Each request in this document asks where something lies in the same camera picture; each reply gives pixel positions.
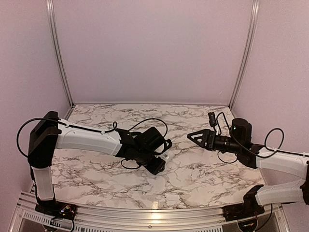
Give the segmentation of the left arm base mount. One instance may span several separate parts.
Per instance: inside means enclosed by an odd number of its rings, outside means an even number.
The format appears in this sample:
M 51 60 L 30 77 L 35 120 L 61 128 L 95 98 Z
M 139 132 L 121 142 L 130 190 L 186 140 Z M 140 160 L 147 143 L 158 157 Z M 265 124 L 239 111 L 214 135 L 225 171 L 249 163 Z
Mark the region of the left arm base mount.
M 39 201 L 36 204 L 37 212 L 50 215 L 54 218 L 64 218 L 74 220 L 77 205 L 71 203 L 60 202 L 57 200 Z

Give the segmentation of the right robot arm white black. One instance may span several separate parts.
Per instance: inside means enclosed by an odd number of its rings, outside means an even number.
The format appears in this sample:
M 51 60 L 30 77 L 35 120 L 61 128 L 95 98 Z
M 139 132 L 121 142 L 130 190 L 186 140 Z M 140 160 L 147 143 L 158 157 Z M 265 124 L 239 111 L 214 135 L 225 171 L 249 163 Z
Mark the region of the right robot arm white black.
M 256 186 L 244 196 L 239 212 L 250 216 L 258 206 L 272 203 L 309 203 L 309 157 L 267 148 L 251 142 L 252 125 L 243 118 L 235 118 L 229 136 L 204 129 L 187 135 L 188 139 L 208 151 L 235 154 L 237 160 L 253 169 L 269 169 L 299 177 L 299 180 L 272 185 Z

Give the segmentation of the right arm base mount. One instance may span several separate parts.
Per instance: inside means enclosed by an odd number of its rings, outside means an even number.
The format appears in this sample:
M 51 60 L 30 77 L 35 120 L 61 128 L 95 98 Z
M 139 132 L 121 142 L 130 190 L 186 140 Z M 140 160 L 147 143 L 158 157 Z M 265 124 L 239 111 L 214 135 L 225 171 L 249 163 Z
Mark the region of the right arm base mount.
M 245 201 L 243 203 L 227 205 L 223 207 L 223 216 L 226 221 L 255 217 L 265 212 L 264 207 L 256 202 Z

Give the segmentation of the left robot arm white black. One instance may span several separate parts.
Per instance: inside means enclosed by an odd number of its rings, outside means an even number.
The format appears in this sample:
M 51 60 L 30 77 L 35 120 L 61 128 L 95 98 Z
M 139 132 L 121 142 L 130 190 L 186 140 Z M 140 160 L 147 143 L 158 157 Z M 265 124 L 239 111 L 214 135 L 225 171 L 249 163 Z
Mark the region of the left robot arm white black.
M 51 175 L 56 149 L 94 151 L 133 160 L 156 175 L 165 168 L 166 160 L 161 155 L 172 146 L 172 141 L 165 139 L 155 127 L 144 132 L 130 132 L 118 128 L 114 122 L 111 130 L 99 130 L 71 124 L 59 118 L 55 111 L 48 112 L 37 121 L 29 137 L 28 163 L 36 184 L 37 202 L 51 215 L 61 211 L 61 204 L 55 198 Z

